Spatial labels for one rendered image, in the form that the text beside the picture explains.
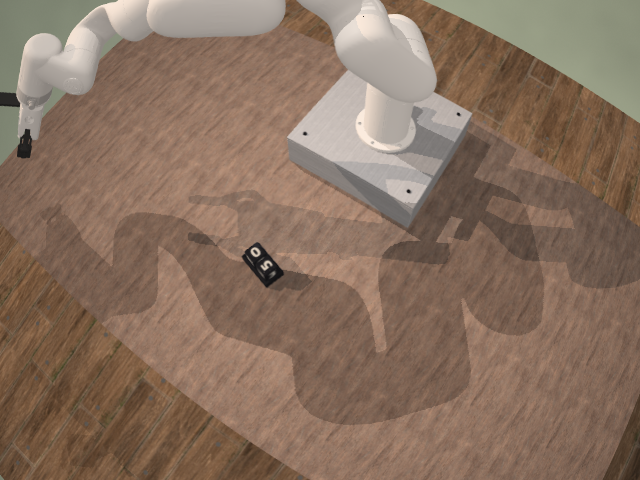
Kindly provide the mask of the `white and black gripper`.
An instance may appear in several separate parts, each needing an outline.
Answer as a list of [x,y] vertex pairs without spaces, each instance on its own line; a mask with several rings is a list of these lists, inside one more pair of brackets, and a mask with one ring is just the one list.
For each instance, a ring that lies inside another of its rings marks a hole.
[[[17,96],[17,99],[20,102],[19,121],[18,121],[18,138],[20,139],[20,144],[18,145],[17,157],[30,158],[30,155],[31,155],[30,150],[32,149],[31,143],[32,143],[32,140],[37,140],[39,137],[39,131],[41,126],[44,106],[49,101],[50,98],[44,104],[35,106],[34,110],[28,109],[29,106],[22,103],[19,100],[18,96]],[[22,144],[22,139],[24,139],[23,144]]]

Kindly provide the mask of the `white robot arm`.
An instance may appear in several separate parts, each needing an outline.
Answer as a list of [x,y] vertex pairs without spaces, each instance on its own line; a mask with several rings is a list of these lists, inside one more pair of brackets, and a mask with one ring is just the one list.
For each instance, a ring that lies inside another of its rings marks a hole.
[[[380,0],[297,1],[329,25],[340,61],[367,82],[365,109],[356,120],[359,138],[380,152],[407,148],[416,132],[413,105],[431,96],[437,84],[418,26],[406,16],[388,15]],[[104,4],[73,29],[64,52],[52,34],[37,34],[27,41],[17,96],[34,110],[48,101],[51,85],[73,95],[87,93],[94,84],[103,46],[116,31],[129,41],[144,39],[152,29],[173,38],[254,36],[276,28],[285,10],[285,0],[118,0]],[[0,106],[20,107],[17,96],[0,92]]]

